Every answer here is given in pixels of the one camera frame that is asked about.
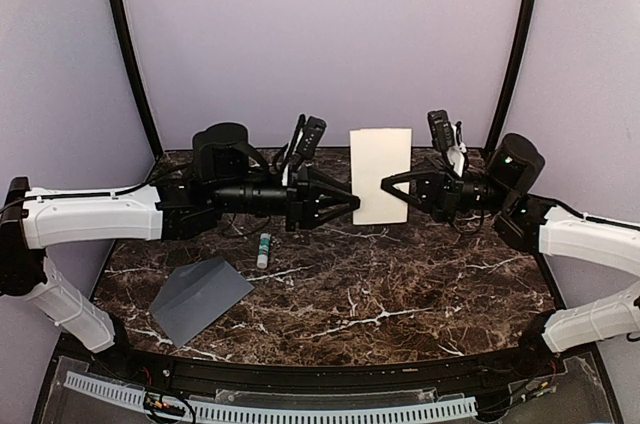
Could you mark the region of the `white letter paper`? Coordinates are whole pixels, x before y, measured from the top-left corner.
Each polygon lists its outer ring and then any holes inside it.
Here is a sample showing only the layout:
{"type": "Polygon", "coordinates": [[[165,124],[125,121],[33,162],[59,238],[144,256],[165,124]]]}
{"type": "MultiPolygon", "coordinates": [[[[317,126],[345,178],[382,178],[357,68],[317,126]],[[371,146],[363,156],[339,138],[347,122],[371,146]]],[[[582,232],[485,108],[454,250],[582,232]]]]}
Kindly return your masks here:
{"type": "Polygon", "coordinates": [[[352,193],[360,199],[353,224],[402,224],[408,205],[381,187],[384,178],[411,169],[410,128],[368,128],[350,131],[352,193]]]}

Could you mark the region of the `white green glue stick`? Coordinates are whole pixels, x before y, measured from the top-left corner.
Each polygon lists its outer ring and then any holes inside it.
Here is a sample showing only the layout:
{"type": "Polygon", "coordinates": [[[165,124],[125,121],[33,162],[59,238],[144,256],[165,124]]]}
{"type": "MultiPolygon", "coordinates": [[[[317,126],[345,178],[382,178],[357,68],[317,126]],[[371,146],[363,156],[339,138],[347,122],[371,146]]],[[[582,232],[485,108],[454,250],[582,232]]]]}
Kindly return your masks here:
{"type": "Polygon", "coordinates": [[[262,233],[259,238],[256,265],[259,269],[266,269],[269,263],[272,236],[262,233]]]}

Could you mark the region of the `grey envelope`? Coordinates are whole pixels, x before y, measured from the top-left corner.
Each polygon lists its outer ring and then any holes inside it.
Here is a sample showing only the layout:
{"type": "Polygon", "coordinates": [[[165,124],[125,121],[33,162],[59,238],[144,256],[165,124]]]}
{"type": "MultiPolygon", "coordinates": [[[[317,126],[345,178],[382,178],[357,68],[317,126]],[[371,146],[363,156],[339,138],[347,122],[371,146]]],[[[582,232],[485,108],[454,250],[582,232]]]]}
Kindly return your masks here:
{"type": "Polygon", "coordinates": [[[248,296],[254,286],[224,258],[176,268],[150,306],[150,314],[180,348],[248,296]]]}

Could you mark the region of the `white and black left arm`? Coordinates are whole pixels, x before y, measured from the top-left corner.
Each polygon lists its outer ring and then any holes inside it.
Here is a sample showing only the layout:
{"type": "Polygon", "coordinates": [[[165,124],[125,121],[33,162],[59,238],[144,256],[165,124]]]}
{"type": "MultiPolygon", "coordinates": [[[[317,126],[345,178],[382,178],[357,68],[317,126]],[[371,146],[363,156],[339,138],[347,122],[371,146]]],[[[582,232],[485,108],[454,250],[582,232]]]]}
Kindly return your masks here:
{"type": "Polygon", "coordinates": [[[348,184],[313,169],[326,124],[300,117],[272,160],[248,129],[223,122],[196,133],[192,160],[130,188],[63,191],[14,178],[1,209],[1,292],[22,297],[78,339],[120,380],[141,371],[121,322],[92,304],[56,268],[49,246],[109,239],[185,240],[224,214],[282,216],[285,228],[315,229],[359,208],[348,184]]]}

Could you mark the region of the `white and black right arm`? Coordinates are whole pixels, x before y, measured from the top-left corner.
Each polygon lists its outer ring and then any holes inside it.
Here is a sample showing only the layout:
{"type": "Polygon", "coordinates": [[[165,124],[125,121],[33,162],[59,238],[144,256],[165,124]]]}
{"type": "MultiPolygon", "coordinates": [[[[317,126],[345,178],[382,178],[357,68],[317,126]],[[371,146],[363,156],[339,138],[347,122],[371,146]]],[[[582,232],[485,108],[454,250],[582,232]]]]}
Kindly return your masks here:
{"type": "MultiPolygon", "coordinates": [[[[436,222],[452,224],[470,211],[493,212],[494,230],[519,252],[575,258],[637,276],[638,225],[531,194],[544,165],[528,139],[509,133],[479,174],[457,172],[437,158],[421,171],[384,178],[381,188],[436,222]]],[[[638,331],[639,286],[631,284],[590,303],[535,316],[519,339],[521,347],[511,354],[510,368],[530,378],[547,364],[549,354],[638,331]]]]}

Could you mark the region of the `black table edge rail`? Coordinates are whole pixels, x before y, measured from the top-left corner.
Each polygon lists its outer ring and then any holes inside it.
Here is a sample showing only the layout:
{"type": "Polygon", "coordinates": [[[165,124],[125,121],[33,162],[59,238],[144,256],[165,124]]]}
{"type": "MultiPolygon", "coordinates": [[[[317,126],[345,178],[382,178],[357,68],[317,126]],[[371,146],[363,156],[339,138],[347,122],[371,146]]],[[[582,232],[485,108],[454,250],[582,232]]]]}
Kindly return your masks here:
{"type": "Polygon", "coordinates": [[[509,384],[531,377],[506,368],[516,354],[516,349],[507,349],[404,364],[295,367],[220,363],[134,350],[133,366],[138,373],[132,380],[142,383],[150,376],[156,388],[202,396],[223,389],[346,394],[435,388],[441,393],[485,394],[505,390],[509,384]]]}

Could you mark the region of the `black right frame post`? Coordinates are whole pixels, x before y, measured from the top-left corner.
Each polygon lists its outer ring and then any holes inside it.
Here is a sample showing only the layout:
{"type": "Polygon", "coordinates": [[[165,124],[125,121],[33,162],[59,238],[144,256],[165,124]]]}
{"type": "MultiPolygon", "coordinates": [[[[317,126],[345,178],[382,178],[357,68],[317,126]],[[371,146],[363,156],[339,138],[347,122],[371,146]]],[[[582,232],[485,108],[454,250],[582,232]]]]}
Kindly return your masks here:
{"type": "Polygon", "coordinates": [[[507,61],[504,79],[498,96],[495,112],[489,127],[489,132],[482,148],[484,158],[491,156],[498,147],[499,139],[504,130],[512,98],[515,92],[521,64],[524,58],[531,20],[536,0],[521,0],[513,41],[507,61]]]}

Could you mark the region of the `black frame post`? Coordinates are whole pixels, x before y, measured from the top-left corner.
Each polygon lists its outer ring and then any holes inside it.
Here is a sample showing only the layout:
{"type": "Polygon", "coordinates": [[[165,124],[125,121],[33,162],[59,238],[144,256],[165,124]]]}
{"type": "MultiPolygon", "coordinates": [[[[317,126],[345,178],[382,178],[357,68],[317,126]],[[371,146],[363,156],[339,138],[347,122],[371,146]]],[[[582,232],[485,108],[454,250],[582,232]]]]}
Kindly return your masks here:
{"type": "Polygon", "coordinates": [[[489,127],[489,132],[482,148],[484,158],[491,156],[498,147],[499,139],[504,130],[512,98],[515,92],[521,64],[524,58],[531,20],[536,0],[521,0],[513,41],[507,61],[504,79],[498,96],[495,112],[489,127]]]}
{"type": "Polygon", "coordinates": [[[116,37],[125,67],[126,76],[134,99],[138,118],[142,125],[149,149],[155,159],[159,159],[164,149],[152,116],[151,107],[144,88],[142,75],[134,49],[124,0],[108,0],[116,37]]]}

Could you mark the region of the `black left frame post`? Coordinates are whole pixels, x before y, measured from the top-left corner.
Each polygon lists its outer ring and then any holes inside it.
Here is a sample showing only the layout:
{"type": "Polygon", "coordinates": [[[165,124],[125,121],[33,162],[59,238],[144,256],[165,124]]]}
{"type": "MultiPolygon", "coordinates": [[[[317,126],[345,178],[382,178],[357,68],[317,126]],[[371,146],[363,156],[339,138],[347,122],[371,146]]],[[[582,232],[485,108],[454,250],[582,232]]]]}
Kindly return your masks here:
{"type": "Polygon", "coordinates": [[[142,125],[149,149],[155,159],[159,159],[164,149],[152,116],[151,107],[144,88],[142,75],[134,49],[124,0],[108,0],[116,37],[125,67],[126,76],[134,99],[138,118],[142,125]]]}

